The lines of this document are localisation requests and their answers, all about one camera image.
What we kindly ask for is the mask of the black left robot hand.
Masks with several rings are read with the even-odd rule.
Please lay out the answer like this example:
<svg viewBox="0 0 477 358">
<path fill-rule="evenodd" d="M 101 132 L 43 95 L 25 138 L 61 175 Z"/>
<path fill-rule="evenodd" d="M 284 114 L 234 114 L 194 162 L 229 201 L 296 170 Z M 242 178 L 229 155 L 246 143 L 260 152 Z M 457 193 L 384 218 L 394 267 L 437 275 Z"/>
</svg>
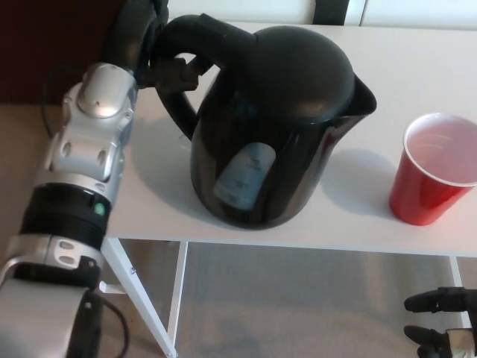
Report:
<svg viewBox="0 0 477 358">
<path fill-rule="evenodd" d="M 138 87 L 156 87 L 163 92 L 196 90 L 199 77 L 212 62 L 195 57 L 167 60 L 155 46 L 168 21 L 167 1 L 126 1 L 116 14 L 101 47 L 100 61 L 131 73 Z"/>
</svg>

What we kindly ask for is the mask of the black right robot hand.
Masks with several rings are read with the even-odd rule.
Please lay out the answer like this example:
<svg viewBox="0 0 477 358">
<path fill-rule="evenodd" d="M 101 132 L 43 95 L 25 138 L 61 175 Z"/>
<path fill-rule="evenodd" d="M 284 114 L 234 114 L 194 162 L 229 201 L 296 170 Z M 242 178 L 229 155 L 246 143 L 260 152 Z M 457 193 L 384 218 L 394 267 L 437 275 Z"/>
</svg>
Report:
<svg viewBox="0 0 477 358">
<path fill-rule="evenodd" d="M 439 287 L 406 298 L 404 307 L 412 313 L 467 313 L 469 328 L 447 329 L 444 333 L 415 325 L 404 326 L 404 334 L 418 345 L 418 357 L 476 356 L 476 290 Z"/>
</svg>

